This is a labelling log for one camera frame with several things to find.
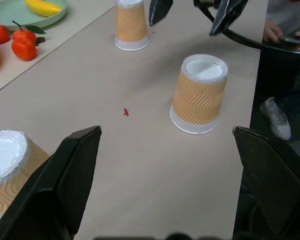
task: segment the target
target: beige table surface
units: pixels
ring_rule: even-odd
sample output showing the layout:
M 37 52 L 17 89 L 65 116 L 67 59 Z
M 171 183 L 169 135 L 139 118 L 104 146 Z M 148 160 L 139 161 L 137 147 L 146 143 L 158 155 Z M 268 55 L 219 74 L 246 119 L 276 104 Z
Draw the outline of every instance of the beige table surface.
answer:
M 267 2 L 250 0 L 233 29 L 260 41 Z M 210 38 L 210 28 L 191 0 L 176 0 L 149 45 L 127 52 L 115 47 L 112 9 L 0 91 L 0 129 L 21 130 L 50 154 L 72 132 L 101 125 L 76 240 L 231 237 L 242 175 L 232 129 L 249 126 L 260 51 Z M 224 60 L 229 75 L 217 128 L 198 136 L 177 129 L 169 108 L 183 59 L 201 53 Z

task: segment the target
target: green leaf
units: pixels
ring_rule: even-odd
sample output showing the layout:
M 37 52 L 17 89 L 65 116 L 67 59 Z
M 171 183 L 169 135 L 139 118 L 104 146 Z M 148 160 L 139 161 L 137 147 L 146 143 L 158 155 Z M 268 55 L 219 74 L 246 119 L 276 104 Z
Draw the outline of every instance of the green leaf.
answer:
M 46 39 L 42 36 L 39 36 L 35 40 L 35 45 L 38 46 L 39 44 L 42 44 L 42 43 L 45 43 L 45 42 L 46 42 Z
M 24 27 L 35 34 L 46 34 L 46 32 L 38 26 L 25 25 Z

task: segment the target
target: banana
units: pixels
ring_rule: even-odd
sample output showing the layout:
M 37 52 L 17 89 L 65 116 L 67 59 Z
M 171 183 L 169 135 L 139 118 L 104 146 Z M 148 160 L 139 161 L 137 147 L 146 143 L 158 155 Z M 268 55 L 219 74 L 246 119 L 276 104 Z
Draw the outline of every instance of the banana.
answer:
M 62 10 L 62 8 L 59 7 L 58 5 L 54 3 L 42 1 L 42 0 L 25 0 L 25 3 L 36 14 L 45 17 L 50 17 L 52 15 L 55 15 Z

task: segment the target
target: green plate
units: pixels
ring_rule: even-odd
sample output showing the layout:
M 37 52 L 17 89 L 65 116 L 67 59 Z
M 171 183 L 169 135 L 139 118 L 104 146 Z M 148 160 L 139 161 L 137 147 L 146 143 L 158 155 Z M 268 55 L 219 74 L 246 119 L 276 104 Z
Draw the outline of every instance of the green plate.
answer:
M 54 24 L 66 14 L 68 3 L 67 0 L 48 0 L 47 2 L 58 5 L 62 10 L 53 16 L 45 17 L 34 13 L 25 0 L 0 1 L 0 25 L 5 26 L 9 31 L 16 31 L 19 27 L 12 23 L 13 20 L 20 25 L 35 25 L 39 28 Z

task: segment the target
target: paper cup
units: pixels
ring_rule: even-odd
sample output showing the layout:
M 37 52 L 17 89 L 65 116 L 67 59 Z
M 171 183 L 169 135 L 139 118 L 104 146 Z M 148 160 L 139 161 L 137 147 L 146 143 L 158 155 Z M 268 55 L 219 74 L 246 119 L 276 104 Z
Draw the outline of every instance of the paper cup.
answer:
M 115 0 L 115 45 L 122 50 L 137 51 L 148 43 L 143 0 Z
M 31 174 L 48 158 L 23 132 L 0 130 L 0 213 L 7 210 Z
M 218 124 L 227 75 L 227 65 L 214 56 L 186 58 L 170 108 L 172 122 L 189 134 L 212 131 Z

